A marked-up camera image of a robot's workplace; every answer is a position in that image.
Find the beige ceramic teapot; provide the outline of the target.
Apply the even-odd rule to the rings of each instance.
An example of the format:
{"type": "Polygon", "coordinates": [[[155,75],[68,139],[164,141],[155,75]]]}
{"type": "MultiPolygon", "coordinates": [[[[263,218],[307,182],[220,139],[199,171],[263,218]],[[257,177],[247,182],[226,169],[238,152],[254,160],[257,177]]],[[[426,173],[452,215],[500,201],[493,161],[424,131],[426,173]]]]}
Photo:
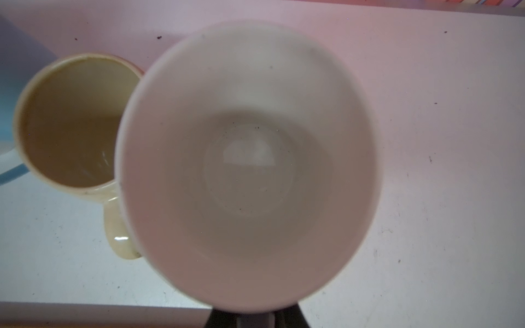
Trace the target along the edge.
{"type": "Polygon", "coordinates": [[[120,120],[142,76],[114,55],[64,57],[27,83],[13,120],[16,149],[30,172],[57,190],[100,203],[106,239],[127,260],[140,254],[120,212],[114,161],[120,120]]]}

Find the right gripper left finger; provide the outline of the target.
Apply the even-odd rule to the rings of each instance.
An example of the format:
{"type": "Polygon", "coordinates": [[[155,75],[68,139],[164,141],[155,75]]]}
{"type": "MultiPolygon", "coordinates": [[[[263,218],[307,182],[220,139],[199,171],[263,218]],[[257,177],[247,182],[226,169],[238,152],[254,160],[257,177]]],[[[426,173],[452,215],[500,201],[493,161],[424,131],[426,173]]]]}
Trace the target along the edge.
{"type": "Polygon", "coordinates": [[[241,320],[241,315],[213,309],[210,312],[204,328],[243,328],[246,327],[241,320]]]}

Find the orange brown serving tray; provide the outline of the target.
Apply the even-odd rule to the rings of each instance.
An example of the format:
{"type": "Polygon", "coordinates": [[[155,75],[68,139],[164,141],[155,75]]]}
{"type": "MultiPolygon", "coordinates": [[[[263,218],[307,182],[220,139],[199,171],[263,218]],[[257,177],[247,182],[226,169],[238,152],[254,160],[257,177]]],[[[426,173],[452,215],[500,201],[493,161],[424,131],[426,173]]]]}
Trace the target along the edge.
{"type": "Polygon", "coordinates": [[[140,326],[140,325],[11,325],[2,324],[1,328],[167,328],[162,326],[140,326]]]}

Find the light blue mug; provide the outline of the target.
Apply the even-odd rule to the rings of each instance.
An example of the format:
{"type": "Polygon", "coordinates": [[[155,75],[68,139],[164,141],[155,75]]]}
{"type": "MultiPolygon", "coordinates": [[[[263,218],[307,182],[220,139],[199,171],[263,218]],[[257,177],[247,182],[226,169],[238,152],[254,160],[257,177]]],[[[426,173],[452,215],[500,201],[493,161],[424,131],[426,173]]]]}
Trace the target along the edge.
{"type": "Polygon", "coordinates": [[[33,76],[57,56],[35,38],[1,17],[1,145],[14,144],[17,101],[33,76]]]}

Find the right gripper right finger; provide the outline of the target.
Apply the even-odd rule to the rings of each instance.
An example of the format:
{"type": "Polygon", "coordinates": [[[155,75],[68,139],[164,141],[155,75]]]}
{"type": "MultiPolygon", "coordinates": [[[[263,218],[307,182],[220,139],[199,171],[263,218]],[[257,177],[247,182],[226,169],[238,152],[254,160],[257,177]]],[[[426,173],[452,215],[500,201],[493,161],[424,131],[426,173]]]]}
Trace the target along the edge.
{"type": "Polygon", "coordinates": [[[310,328],[304,314],[296,303],[274,313],[275,328],[310,328]]]}

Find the purple mug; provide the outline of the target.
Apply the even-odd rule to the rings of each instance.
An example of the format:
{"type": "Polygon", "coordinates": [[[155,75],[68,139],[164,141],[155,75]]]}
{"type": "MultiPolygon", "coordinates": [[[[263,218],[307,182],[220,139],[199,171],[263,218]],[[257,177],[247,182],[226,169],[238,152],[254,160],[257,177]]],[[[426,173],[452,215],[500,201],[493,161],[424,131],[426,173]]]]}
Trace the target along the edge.
{"type": "Polygon", "coordinates": [[[377,127],[332,52],[258,21],[167,50],[120,123],[116,182],[139,253],[219,310],[297,303],[359,250],[381,191],[377,127]]]}

